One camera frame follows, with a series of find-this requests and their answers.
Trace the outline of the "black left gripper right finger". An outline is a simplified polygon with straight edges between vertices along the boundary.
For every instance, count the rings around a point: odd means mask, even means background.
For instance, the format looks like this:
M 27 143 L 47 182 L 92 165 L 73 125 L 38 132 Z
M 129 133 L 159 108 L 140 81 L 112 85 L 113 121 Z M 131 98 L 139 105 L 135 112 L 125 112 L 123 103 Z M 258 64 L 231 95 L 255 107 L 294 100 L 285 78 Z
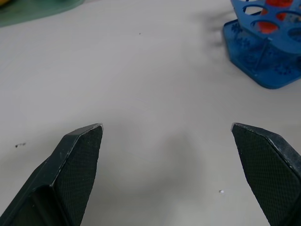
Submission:
M 233 123 L 245 178 L 270 226 L 301 226 L 301 155 L 280 135 Z

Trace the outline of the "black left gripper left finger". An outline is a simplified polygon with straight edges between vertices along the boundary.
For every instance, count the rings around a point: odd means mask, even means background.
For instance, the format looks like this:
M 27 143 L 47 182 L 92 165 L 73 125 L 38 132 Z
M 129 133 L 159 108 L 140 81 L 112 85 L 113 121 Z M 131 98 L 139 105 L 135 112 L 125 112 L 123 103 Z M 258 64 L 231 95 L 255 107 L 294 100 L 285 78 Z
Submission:
M 66 134 L 0 216 L 0 226 L 80 226 L 97 171 L 103 126 Z

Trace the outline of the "blue plastic tube rack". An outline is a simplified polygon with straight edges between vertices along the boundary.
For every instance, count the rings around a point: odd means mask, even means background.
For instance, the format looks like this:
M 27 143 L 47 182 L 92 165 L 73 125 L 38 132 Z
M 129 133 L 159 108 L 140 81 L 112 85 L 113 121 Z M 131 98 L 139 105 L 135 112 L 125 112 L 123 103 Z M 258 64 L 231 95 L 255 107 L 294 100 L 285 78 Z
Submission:
M 279 89 L 301 79 L 301 0 L 278 8 L 265 0 L 231 0 L 236 20 L 223 26 L 230 61 L 267 89 Z M 277 14 L 286 13 L 284 21 Z M 259 22 L 278 29 L 264 34 Z

